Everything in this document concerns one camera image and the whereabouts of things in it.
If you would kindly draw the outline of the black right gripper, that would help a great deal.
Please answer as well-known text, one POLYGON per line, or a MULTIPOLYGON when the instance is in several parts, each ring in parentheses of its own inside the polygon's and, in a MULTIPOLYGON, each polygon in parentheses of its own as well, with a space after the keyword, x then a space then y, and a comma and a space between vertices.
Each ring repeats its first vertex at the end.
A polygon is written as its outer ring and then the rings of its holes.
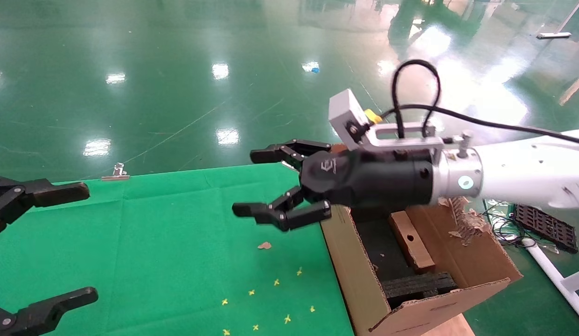
POLYGON ((270 203, 234 203, 234 215, 288 232, 330 219, 331 204, 374 208, 430 203, 433 166, 428 151, 330 153, 331 147, 330 143, 290 140, 251 150, 253 164, 281 162, 300 172, 301 187, 270 203))

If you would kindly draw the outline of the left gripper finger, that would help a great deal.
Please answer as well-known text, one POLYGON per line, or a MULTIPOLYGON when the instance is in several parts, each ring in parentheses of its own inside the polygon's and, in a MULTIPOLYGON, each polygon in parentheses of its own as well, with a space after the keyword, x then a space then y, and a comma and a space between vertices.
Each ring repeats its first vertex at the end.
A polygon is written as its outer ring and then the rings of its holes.
POLYGON ((98 292, 84 287, 53 296, 10 313, 0 308, 0 336, 41 336, 54 331, 68 311, 93 304, 98 292))
POLYGON ((48 208, 90 197, 86 183, 53 185, 47 179, 15 181, 0 176, 0 233, 31 208, 48 208))

